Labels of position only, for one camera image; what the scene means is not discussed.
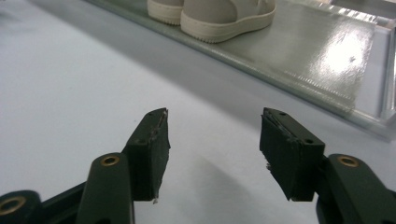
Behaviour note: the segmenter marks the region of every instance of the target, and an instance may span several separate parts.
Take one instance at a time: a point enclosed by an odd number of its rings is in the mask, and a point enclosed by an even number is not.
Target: sneaker
[[[180,25],[184,0],[148,0],[148,15],[170,25]]]
[[[185,0],[181,30],[207,43],[218,43],[268,26],[275,0]]]

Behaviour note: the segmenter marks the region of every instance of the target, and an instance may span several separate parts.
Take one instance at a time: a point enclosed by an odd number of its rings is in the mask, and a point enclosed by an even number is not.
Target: white tabletop
[[[396,190],[395,142],[84,1],[0,1],[0,60],[0,195],[45,201],[85,181],[161,107],[170,160],[159,203],[135,203],[137,223],[318,223],[316,203],[288,202],[265,168],[264,107]]]

